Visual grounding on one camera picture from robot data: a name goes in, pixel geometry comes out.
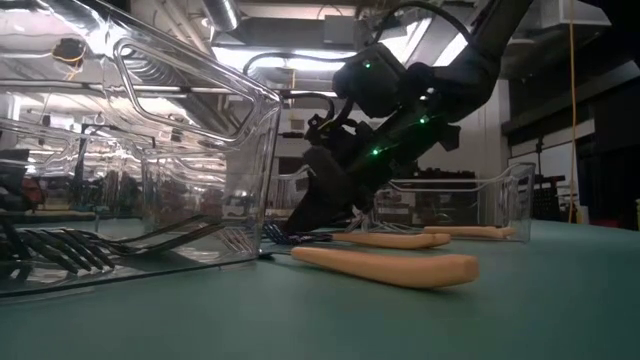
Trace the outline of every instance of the wooden utensil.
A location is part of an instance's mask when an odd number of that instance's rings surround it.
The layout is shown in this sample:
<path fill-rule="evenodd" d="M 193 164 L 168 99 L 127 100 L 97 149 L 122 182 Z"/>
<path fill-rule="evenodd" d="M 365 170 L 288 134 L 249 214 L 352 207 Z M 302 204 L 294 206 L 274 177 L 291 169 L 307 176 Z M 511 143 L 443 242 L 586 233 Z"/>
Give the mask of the wooden utensil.
<path fill-rule="evenodd" d="M 478 278 L 478 260 L 467 255 L 405 257 L 355 251 L 295 247 L 294 259 L 345 274 L 408 288 L 465 284 Z"/>
<path fill-rule="evenodd" d="M 385 233 L 334 233 L 331 234 L 331 238 L 334 241 L 403 250 L 441 246 L 451 241 L 451 235 L 449 234 L 399 235 Z"/>
<path fill-rule="evenodd" d="M 451 236 L 473 236 L 490 239 L 506 239 L 516 233 L 514 228 L 496 228 L 494 226 L 427 226 L 425 234 L 449 234 Z"/>

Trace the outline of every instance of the black wire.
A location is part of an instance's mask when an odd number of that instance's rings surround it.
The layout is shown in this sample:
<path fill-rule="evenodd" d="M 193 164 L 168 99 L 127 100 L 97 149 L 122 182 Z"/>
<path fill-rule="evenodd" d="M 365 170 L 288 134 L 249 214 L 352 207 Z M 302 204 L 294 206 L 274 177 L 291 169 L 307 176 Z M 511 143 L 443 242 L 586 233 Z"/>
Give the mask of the black wire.
<path fill-rule="evenodd" d="M 247 75 L 249 73 L 249 68 L 251 67 L 251 64 L 253 64 L 254 62 L 256 62 L 256 61 L 258 61 L 260 59 L 270 58 L 270 57 L 281 58 L 281 59 L 304 59 L 304 60 L 313 60 L 313 61 L 331 63 L 331 62 L 347 62 L 349 60 L 352 60 L 356 56 L 358 56 L 358 55 L 356 54 L 356 55 L 348 56 L 348 57 L 345 57 L 345 58 L 326 59 L 326 58 L 319 58 L 319 57 L 309 56 L 309 55 L 293 54 L 293 53 L 288 53 L 288 52 L 262 53 L 262 54 L 256 55 L 256 56 L 252 57 L 251 59 L 249 59 L 249 61 L 247 61 L 247 63 L 244 64 L 244 67 L 242 68 L 242 73 Z"/>
<path fill-rule="evenodd" d="M 336 117 L 336 121 L 338 121 L 338 124 L 344 122 L 349 118 L 351 110 L 353 110 L 353 100 L 347 99 L 347 101 L 344 103 L 344 106 L 342 107 L 342 110 L 340 110 L 340 113 Z"/>
<path fill-rule="evenodd" d="M 329 109 L 327 110 L 327 115 L 324 117 L 325 120 L 331 120 L 335 116 L 336 107 L 333 104 L 333 100 L 330 97 L 324 94 L 314 93 L 314 92 L 306 92 L 300 94 L 282 94 L 282 98 L 284 99 L 304 99 L 304 98 L 316 98 L 325 100 L 329 104 Z"/>
<path fill-rule="evenodd" d="M 458 30 L 460 34 L 462 34 L 462 36 L 464 36 L 464 39 L 467 40 L 468 44 L 471 45 L 475 43 L 475 39 L 473 38 L 469 30 L 467 30 L 466 26 L 464 26 L 464 24 L 460 22 L 460 20 L 458 20 L 455 16 L 451 15 L 451 13 L 442 9 L 441 7 L 418 0 L 418 1 L 404 2 L 402 4 L 395 6 L 391 10 L 389 10 L 389 12 L 387 12 L 387 15 L 385 15 L 385 17 L 382 19 L 382 21 L 378 25 L 379 27 L 378 32 L 376 33 L 376 36 L 373 38 L 374 44 L 380 41 L 380 38 L 382 37 L 382 33 L 384 32 L 384 25 L 389 20 L 391 20 L 391 18 L 396 13 L 396 11 L 406 7 L 417 7 L 417 8 L 429 10 L 432 13 L 441 16 L 443 19 L 449 22 L 454 28 L 456 28 L 456 30 Z"/>

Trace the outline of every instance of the green table surface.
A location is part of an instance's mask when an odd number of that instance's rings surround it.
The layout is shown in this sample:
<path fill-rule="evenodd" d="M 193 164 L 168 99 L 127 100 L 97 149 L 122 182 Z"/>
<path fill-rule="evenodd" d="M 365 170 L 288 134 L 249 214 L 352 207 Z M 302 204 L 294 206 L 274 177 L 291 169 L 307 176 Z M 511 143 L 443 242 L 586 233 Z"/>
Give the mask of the green table surface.
<path fill-rule="evenodd" d="M 480 278 L 396 288 L 277 256 L 0 305 L 2 359 L 640 359 L 640 234 L 454 241 Z"/>

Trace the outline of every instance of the clear plastic bin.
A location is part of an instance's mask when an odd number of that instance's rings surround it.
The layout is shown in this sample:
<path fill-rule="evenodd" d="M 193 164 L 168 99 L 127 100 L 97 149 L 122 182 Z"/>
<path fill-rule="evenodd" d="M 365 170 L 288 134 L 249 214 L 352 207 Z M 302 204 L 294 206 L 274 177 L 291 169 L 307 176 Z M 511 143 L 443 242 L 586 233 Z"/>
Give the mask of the clear plastic bin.
<path fill-rule="evenodd" d="M 513 228 L 528 242 L 535 164 L 514 164 L 493 179 L 396 179 L 376 193 L 376 224 Z"/>
<path fill-rule="evenodd" d="M 9 2 L 0 20 L 0 296 L 257 257 L 276 93 L 100 1 Z M 21 259 L 12 228 L 49 248 L 45 229 L 81 232 L 115 269 Z"/>
<path fill-rule="evenodd" d="M 271 178 L 267 199 L 266 217 L 271 221 L 285 221 L 291 216 L 304 194 L 307 193 L 309 180 L 307 167 L 294 174 L 276 175 Z"/>
<path fill-rule="evenodd" d="M 347 231 L 421 232 L 425 226 L 513 228 L 506 240 L 528 242 L 535 164 L 515 164 L 493 179 L 396 179 L 375 195 L 374 209 Z M 307 190 L 306 169 L 272 179 L 267 218 L 285 221 Z"/>

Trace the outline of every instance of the ceiling light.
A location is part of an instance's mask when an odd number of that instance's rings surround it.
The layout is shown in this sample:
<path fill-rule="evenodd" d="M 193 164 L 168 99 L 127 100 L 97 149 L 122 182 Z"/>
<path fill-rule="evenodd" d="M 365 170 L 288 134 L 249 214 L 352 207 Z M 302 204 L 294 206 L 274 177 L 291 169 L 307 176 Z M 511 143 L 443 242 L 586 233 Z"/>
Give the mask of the ceiling light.
<path fill-rule="evenodd" d="M 413 22 L 405 28 L 406 35 L 387 38 L 380 42 L 391 51 L 398 61 L 404 64 L 409 60 L 411 54 L 413 54 L 418 43 L 422 40 L 427 29 L 429 29 L 430 24 L 431 18 Z"/>
<path fill-rule="evenodd" d="M 262 54 L 262 51 L 244 50 L 244 49 L 227 49 L 227 48 L 214 48 L 213 52 L 216 54 L 218 61 L 234 67 L 236 69 L 242 69 L 244 65 L 256 55 Z M 335 51 L 304 51 L 295 50 L 294 54 L 314 56 L 325 59 L 337 59 L 343 57 L 349 57 L 355 55 L 354 52 L 335 52 Z M 315 71 L 330 71 L 338 70 L 344 65 L 343 62 L 323 62 L 306 59 L 282 59 L 282 58 L 263 58 L 254 63 L 254 66 L 258 67 L 289 67 L 296 70 L 315 70 Z"/>
<path fill-rule="evenodd" d="M 462 34 L 458 34 L 453 38 L 453 40 L 451 40 L 449 45 L 447 45 L 433 66 L 448 66 L 456 57 L 458 57 L 458 55 L 460 55 L 466 46 L 467 40 L 464 39 Z"/>

